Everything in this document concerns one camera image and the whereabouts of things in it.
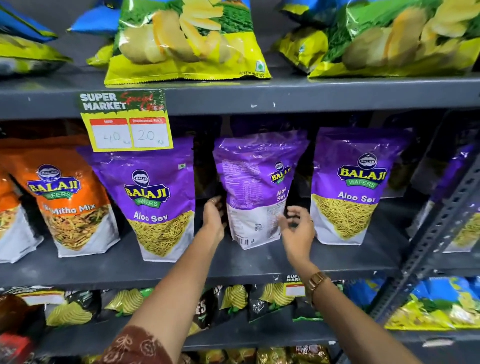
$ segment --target discounted price label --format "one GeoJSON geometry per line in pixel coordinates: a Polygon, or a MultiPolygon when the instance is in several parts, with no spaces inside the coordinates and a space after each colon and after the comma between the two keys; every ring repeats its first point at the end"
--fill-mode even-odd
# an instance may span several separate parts
{"type": "Polygon", "coordinates": [[[173,148],[163,90],[83,92],[79,101],[93,151],[173,148]]]}

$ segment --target finger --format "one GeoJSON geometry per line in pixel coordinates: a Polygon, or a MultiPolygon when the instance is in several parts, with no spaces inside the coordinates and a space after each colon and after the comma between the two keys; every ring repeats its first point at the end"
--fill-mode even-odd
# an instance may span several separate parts
{"type": "Polygon", "coordinates": [[[285,229],[288,229],[287,218],[283,215],[278,215],[278,225],[280,227],[280,232],[283,233],[285,229]]]}
{"type": "Polygon", "coordinates": [[[300,224],[300,218],[289,218],[287,221],[289,224],[300,224]]]}
{"type": "Polygon", "coordinates": [[[310,221],[312,218],[308,213],[308,210],[304,207],[300,206],[288,206],[288,211],[295,212],[298,216],[300,216],[301,220],[310,221]]]}
{"type": "Polygon", "coordinates": [[[222,199],[222,196],[215,196],[210,199],[208,199],[207,202],[212,202],[214,205],[218,204],[220,200],[222,199]]]}

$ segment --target gold watch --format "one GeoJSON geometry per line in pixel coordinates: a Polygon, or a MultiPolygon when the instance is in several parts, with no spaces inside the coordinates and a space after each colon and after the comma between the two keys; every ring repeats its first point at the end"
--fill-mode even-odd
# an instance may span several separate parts
{"type": "Polygon", "coordinates": [[[306,286],[306,296],[310,304],[313,306],[313,293],[315,290],[322,284],[323,281],[329,279],[326,275],[322,272],[318,271],[314,273],[310,279],[308,280],[308,284],[306,286]]]}

